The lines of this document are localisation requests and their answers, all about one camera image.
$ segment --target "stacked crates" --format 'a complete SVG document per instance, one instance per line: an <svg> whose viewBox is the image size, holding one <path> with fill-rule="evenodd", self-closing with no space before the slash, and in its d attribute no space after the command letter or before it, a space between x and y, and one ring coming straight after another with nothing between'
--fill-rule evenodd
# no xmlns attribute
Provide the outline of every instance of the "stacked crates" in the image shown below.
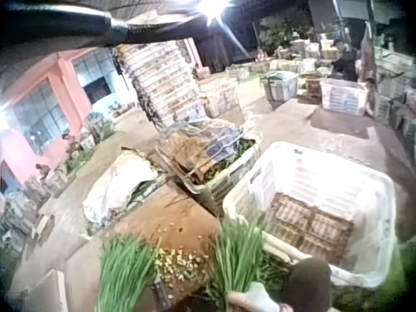
<svg viewBox="0 0 416 312"><path fill-rule="evenodd" d="M133 81L140 106L159 127L205 116L198 84L175 41L119 45L116 57Z"/></svg>

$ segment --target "plastic bag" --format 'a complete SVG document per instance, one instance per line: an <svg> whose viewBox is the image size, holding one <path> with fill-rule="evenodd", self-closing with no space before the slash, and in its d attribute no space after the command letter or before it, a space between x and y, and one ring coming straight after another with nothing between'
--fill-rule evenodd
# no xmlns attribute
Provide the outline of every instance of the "plastic bag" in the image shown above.
<svg viewBox="0 0 416 312"><path fill-rule="evenodd" d="M127 204L139 184L155 180L157 174L143 155L123 151L92 186L83 202L84 215L93 223L109 222L112 212Z"/></svg>
<svg viewBox="0 0 416 312"><path fill-rule="evenodd" d="M371 79L374 71L371 48L371 26L368 21L365 22L365 26L364 37L361 41L361 71L359 72L360 81Z"/></svg>
<svg viewBox="0 0 416 312"><path fill-rule="evenodd" d="M159 134L157 151L181 178L203 181L216 163L236 154L242 131L219 119L179 122Z"/></svg>

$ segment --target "building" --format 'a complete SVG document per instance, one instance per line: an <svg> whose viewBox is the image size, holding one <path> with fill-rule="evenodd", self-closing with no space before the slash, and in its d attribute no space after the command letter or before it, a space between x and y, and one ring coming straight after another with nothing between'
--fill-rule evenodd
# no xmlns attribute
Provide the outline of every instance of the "building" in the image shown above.
<svg viewBox="0 0 416 312"><path fill-rule="evenodd" d="M193 40L184 42L190 62L200 63ZM68 144L62 134L78 135L88 113L136 100L105 48L53 53L31 66L1 94L1 192L39 176L36 163L56 167Z"/></svg>

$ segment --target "white plastic sheet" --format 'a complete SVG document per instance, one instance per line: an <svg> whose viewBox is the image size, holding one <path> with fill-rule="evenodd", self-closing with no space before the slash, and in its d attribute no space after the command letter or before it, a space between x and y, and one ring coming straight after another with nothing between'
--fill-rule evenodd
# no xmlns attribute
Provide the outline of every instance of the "white plastic sheet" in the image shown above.
<svg viewBox="0 0 416 312"><path fill-rule="evenodd" d="M97 224L111 219L112 211L123 207L141 182L157 178L149 161L133 151L124 151L94 183L83 209L86 218Z"/></svg>

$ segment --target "stack of white crates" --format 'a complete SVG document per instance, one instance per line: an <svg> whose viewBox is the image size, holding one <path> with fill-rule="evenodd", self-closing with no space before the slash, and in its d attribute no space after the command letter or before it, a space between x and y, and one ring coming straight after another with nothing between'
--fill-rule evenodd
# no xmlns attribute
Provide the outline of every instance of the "stack of white crates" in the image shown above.
<svg viewBox="0 0 416 312"><path fill-rule="evenodd" d="M404 137L404 147L416 164L416 114L405 103L405 94L416 78L415 58L380 47L374 48L377 65L377 89L374 95L374 117L398 129Z"/></svg>
<svg viewBox="0 0 416 312"><path fill-rule="evenodd" d="M116 53L140 104L157 125L169 127L175 121L205 115L192 69L175 41L120 45Z"/></svg>

